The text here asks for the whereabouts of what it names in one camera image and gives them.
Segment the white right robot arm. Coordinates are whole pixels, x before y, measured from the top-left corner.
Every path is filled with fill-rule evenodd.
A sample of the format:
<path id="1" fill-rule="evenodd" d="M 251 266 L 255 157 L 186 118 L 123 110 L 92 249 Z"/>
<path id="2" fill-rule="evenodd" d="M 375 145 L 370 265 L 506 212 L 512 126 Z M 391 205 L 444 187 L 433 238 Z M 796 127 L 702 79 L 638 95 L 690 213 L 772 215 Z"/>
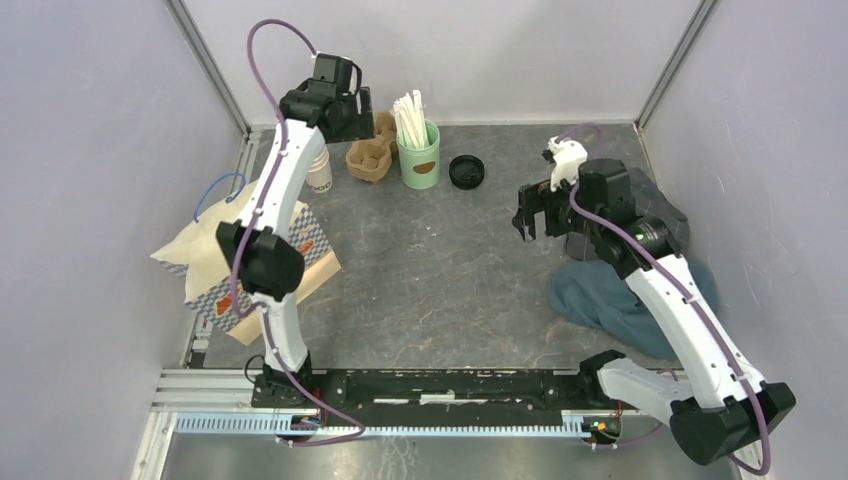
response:
<path id="1" fill-rule="evenodd" d="M 650 312 L 688 378 L 677 382 L 609 350 L 582 362 L 580 400 L 591 408 L 619 400 L 650 415 L 700 465 L 737 461 L 740 450 L 758 444 L 761 460 L 749 472 L 767 474 L 771 433 L 795 407 L 795 395 L 766 380 L 730 339 L 669 226 L 638 210 L 624 164 L 585 161 L 573 180 L 523 185 L 517 203 L 512 223 L 524 240 L 537 237 L 542 214 L 546 235 L 577 233 L 589 241 Z"/>

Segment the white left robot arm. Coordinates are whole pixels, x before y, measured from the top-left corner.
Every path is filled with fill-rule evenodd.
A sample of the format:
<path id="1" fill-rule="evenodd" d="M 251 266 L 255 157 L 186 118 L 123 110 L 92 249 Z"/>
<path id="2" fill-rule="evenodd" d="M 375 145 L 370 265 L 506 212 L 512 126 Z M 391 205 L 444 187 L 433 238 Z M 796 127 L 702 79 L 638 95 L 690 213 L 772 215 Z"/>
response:
<path id="1" fill-rule="evenodd" d="M 374 135 L 370 90 L 352 60 L 319 53 L 313 73 L 280 99 L 274 143 L 248 203 L 222 221 L 216 239 L 230 268 L 231 295 L 245 293 L 260 314 L 266 352 L 261 386 L 275 385 L 290 407 L 314 394 L 310 355 L 300 332 L 296 290 L 305 259 L 289 241 L 289 222 L 307 174 L 326 145 Z"/>

